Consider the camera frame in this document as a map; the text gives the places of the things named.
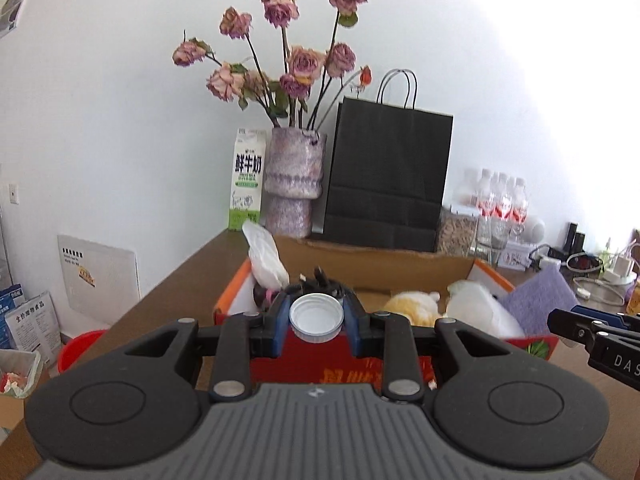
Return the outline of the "small white bottle cap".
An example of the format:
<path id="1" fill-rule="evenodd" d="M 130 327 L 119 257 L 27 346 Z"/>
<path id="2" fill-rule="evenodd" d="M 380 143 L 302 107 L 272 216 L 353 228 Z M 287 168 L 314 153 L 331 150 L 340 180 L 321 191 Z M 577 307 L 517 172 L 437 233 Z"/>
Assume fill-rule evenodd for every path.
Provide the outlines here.
<path id="1" fill-rule="evenodd" d="M 310 344 L 334 339 L 344 322 L 342 304 L 330 295 L 313 292 L 296 299 L 288 312 L 293 333 Z"/>

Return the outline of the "red pumpkin cardboard box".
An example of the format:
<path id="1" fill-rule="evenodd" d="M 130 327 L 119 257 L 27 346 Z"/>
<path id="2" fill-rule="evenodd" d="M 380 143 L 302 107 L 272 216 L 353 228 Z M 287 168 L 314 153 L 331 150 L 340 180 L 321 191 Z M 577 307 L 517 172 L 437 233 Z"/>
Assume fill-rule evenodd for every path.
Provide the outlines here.
<path id="1" fill-rule="evenodd" d="M 400 292 L 437 292 L 446 304 L 447 287 L 460 280 L 485 286 L 501 298 L 514 286 L 488 263 L 480 259 L 396 252 L 344 245 L 276 239 L 280 259 L 292 280 L 308 274 L 316 266 L 351 288 L 367 311 L 381 309 L 391 296 Z M 310 344 L 288 333 L 280 359 L 254 359 L 250 364 L 255 382 L 294 382 L 294 384 L 381 385 L 382 361 L 357 359 L 349 350 L 344 333 L 324 344 Z"/>

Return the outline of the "crumpled white tissue left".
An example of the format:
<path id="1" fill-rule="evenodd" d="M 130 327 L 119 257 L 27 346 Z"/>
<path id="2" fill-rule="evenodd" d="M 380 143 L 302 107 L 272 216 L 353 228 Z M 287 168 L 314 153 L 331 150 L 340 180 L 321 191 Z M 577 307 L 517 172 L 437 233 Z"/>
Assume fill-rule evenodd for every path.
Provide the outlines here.
<path id="1" fill-rule="evenodd" d="M 266 289 L 281 290 L 290 284 L 276 241 L 263 226 L 250 220 L 242 224 L 248 244 L 248 258 L 255 281 Z"/>

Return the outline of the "yellow white plush toy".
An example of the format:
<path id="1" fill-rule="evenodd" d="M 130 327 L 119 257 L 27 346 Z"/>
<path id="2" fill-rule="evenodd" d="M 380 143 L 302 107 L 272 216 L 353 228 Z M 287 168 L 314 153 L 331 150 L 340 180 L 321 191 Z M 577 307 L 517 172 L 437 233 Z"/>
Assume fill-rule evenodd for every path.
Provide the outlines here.
<path id="1" fill-rule="evenodd" d="M 442 316 L 438 292 L 401 292 L 388 300 L 383 311 L 408 318 L 412 326 L 433 327 Z"/>

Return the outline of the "white charger plug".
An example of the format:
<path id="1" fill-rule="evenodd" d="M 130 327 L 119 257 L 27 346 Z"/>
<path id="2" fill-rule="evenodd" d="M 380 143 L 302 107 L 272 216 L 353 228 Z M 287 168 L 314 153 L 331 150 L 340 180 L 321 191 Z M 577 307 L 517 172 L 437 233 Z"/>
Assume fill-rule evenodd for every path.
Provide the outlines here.
<path id="1" fill-rule="evenodd" d="M 616 286 L 627 286 L 637 281 L 638 275 L 634 272 L 635 263 L 633 258 L 616 256 L 612 263 L 605 268 L 602 278 Z"/>

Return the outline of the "purple towel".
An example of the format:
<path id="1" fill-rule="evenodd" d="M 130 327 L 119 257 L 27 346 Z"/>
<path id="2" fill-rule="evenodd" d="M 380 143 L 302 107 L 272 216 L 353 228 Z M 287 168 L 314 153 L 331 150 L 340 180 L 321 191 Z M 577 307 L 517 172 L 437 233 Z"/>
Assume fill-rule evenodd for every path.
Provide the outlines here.
<path id="1" fill-rule="evenodd" d="M 499 302 L 518 321 L 525 336 L 550 333 L 548 315 L 555 309 L 570 311 L 578 305 L 565 278 L 552 266 L 518 285 Z"/>

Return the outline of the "black power strip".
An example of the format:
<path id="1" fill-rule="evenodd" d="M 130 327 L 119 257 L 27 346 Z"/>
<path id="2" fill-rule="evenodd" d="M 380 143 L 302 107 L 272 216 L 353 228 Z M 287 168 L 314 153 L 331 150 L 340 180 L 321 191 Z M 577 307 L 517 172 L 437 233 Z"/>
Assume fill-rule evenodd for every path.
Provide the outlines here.
<path id="1" fill-rule="evenodd" d="M 537 270 L 554 266 L 573 275 L 600 273 L 605 268 L 604 260 L 584 249 L 585 234 L 578 231 L 576 223 L 570 223 L 561 248 L 549 244 L 534 247 L 528 254 L 529 262 Z"/>

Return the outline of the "translucent plastic bag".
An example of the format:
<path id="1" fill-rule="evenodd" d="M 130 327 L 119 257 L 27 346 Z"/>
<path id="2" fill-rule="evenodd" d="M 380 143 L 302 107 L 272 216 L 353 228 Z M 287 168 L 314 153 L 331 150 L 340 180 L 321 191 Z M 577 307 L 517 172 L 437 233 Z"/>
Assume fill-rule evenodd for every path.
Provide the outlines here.
<path id="1" fill-rule="evenodd" d="M 499 339 L 524 338 L 520 323 L 482 284 L 457 281 L 447 287 L 446 317 Z"/>

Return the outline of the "white tin box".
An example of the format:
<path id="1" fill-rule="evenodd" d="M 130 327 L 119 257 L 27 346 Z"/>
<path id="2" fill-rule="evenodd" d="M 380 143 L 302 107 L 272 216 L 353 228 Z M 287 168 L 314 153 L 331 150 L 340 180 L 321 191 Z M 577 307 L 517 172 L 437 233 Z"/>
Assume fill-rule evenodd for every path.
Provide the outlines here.
<path id="1" fill-rule="evenodd" d="M 499 259 L 498 267 L 514 271 L 525 271 L 532 264 L 529 255 L 536 248 L 535 244 L 526 244 L 508 240 L 503 248 Z"/>

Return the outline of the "green white milk carton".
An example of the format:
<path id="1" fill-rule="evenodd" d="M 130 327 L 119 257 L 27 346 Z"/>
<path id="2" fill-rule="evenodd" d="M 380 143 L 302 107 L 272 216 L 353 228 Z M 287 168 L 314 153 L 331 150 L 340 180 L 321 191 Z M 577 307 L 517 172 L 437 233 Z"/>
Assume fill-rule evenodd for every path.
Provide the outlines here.
<path id="1" fill-rule="evenodd" d="M 228 214 L 228 229 L 231 231 L 239 231 L 245 220 L 258 222 L 260 219 L 266 148 L 266 130 L 238 130 L 234 142 Z"/>

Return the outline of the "white round speaker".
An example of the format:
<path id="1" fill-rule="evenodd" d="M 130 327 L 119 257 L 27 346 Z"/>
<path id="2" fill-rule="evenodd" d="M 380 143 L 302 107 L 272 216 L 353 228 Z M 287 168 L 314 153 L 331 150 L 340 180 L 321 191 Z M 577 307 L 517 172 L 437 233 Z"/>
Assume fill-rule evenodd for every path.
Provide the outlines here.
<path id="1" fill-rule="evenodd" d="M 528 216 L 524 223 L 522 234 L 523 242 L 529 245 L 538 245 L 546 235 L 546 224 L 537 216 Z"/>

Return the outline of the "clear container with pellets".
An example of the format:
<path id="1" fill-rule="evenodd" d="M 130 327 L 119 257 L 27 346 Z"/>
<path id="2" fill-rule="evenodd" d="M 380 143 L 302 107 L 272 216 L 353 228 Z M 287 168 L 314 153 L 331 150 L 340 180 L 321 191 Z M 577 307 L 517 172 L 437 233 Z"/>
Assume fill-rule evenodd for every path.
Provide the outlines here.
<path id="1" fill-rule="evenodd" d="M 480 210 L 476 207 L 451 204 L 442 208 L 437 229 L 436 252 L 455 257 L 467 257 L 476 240 Z"/>

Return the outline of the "black paper bag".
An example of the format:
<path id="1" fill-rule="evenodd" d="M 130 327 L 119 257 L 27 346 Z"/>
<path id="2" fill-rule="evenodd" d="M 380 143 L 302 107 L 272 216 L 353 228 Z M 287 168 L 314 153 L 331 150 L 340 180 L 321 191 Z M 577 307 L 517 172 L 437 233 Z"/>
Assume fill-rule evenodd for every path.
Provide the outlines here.
<path id="1" fill-rule="evenodd" d="M 396 68 L 376 100 L 338 106 L 322 238 L 434 252 L 454 118 L 416 108 L 418 78 Z"/>

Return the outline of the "glass jar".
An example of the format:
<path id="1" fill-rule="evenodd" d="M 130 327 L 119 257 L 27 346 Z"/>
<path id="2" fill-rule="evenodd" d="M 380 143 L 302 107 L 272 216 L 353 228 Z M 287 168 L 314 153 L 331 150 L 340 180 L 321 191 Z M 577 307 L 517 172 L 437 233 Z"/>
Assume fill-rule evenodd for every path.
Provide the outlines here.
<path id="1" fill-rule="evenodd" d="M 509 222 L 498 217 L 481 216 L 476 231 L 476 254 L 496 266 L 510 234 Z"/>

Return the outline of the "water bottle right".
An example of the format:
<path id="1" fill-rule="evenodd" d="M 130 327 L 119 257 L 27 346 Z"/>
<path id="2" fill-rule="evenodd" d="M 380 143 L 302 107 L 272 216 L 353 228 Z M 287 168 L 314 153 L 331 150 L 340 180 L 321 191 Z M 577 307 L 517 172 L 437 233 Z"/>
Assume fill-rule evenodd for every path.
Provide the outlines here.
<path id="1" fill-rule="evenodd" d="M 512 193 L 512 209 L 510 214 L 512 240 L 518 240 L 522 236 L 528 210 L 529 200 L 526 193 L 525 180 L 523 178 L 517 178 Z"/>

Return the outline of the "water bottle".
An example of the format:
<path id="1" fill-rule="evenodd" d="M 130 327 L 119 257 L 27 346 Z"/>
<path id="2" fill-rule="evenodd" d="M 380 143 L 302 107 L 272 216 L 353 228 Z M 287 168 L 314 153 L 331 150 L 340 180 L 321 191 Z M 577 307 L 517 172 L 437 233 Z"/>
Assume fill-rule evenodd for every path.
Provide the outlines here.
<path id="1" fill-rule="evenodd" d="M 522 236 L 528 210 L 529 200 L 526 193 L 525 180 L 523 178 L 517 178 L 512 193 L 512 209 L 510 214 L 512 240 L 518 240 Z"/>
<path id="2" fill-rule="evenodd" d="M 502 220 L 508 220 L 512 210 L 512 197 L 508 183 L 509 176 L 500 172 L 495 187 L 494 216 Z"/>
<path id="3" fill-rule="evenodd" d="M 495 207 L 495 193 L 491 187 L 492 172 L 484 168 L 476 186 L 477 208 L 483 217 L 490 217 Z"/>

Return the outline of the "purple ceramic vase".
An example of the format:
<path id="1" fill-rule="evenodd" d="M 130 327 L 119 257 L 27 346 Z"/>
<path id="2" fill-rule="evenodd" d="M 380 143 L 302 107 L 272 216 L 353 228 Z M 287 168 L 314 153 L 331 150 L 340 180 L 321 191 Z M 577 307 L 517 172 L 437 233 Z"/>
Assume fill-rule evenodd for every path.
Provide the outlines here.
<path id="1" fill-rule="evenodd" d="M 293 238 L 310 234 L 312 202 L 322 194 L 325 151 L 324 133 L 272 129 L 264 174 L 265 224 L 272 234 Z"/>

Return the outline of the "water bottle middle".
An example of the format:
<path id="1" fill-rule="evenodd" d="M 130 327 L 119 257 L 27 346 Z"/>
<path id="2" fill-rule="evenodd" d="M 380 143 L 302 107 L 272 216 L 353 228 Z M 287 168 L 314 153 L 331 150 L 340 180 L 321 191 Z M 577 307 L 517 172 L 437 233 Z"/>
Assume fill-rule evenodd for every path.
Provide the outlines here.
<path id="1" fill-rule="evenodd" d="M 509 176 L 500 172 L 495 187 L 494 216 L 502 220 L 508 220 L 512 210 L 512 197 L 508 183 Z"/>

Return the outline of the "water bottle left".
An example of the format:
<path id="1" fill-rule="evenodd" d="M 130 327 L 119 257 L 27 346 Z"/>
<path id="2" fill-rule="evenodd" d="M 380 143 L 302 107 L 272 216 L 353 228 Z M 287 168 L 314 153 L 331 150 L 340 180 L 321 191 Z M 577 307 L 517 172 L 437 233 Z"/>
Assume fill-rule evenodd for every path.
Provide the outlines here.
<path id="1" fill-rule="evenodd" d="M 492 172 L 484 168 L 476 186 L 477 208 L 483 217 L 490 217 L 495 207 L 495 193 L 491 187 Z"/>

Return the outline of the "red bucket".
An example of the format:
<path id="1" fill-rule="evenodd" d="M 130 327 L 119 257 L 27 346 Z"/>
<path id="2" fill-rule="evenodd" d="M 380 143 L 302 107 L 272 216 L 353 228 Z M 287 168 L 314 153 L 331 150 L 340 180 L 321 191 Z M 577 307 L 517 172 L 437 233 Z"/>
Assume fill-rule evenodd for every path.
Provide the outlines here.
<path id="1" fill-rule="evenodd" d="M 70 367 L 86 353 L 104 334 L 106 330 L 92 330 L 74 337 L 63 344 L 58 355 L 56 369 L 60 374 L 69 370 Z"/>

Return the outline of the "blue white leaflets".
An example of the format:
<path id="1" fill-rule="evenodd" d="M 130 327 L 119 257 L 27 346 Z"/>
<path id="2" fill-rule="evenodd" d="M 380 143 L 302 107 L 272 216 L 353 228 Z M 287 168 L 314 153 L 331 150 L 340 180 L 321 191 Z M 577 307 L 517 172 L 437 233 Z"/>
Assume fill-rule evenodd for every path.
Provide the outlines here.
<path id="1" fill-rule="evenodd" d="M 27 300 L 7 313 L 3 321 L 12 349 L 38 352 L 46 367 L 58 362 L 63 343 L 50 292 Z"/>

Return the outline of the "dried pink roses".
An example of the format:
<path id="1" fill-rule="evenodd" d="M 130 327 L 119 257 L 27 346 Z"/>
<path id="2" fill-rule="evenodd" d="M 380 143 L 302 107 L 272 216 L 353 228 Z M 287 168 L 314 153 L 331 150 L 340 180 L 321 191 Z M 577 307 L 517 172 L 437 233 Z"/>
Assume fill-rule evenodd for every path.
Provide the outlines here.
<path id="1" fill-rule="evenodd" d="M 334 89 L 338 99 L 347 89 L 361 94 L 372 82 L 369 66 L 360 66 L 352 47 L 338 39 L 341 28 L 358 24 L 359 9 L 369 0 L 328 0 L 334 10 L 329 47 L 324 50 L 293 44 L 288 30 L 300 18 L 298 0 L 259 0 L 265 21 L 279 33 L 280 70 L 269 73 L 253 40 L 253 17 L 233 6 L 224 10 L 218 25 L 221 36 L 241 41 L 250 55 L 242 61 L 224 61 L 203 39 L 184 35 L 171 53 L 171 62 L 187 68 L 211 62 L 215 68 L 206 78 L 206 89 L 218 100 L 239 105 L 255 103 L 273 127 L 316 130 L 326 118 L 322 102 Z"/>

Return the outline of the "white board on wall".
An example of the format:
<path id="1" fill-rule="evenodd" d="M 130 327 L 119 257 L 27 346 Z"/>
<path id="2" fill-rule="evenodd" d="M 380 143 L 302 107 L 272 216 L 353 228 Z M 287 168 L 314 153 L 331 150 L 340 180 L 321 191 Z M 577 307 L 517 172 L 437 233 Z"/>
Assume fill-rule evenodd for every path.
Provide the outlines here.
<path id="1" fill-rule="evenodd" d="M 140 301 L 137 258 L 131 250 L 58 234 L 58 251 L 71 309 L 112 326 Z"/>

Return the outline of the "wall poster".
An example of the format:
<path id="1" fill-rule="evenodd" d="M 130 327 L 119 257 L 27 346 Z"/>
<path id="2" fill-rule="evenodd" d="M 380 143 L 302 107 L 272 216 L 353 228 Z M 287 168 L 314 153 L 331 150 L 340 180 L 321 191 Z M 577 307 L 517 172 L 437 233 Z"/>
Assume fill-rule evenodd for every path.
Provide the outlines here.
<path id="1" fill-rule="evenodd" d="M 4 0 L 1 7 L 0 38 L 8 36 L 20 24 L 27 0 Z"/>

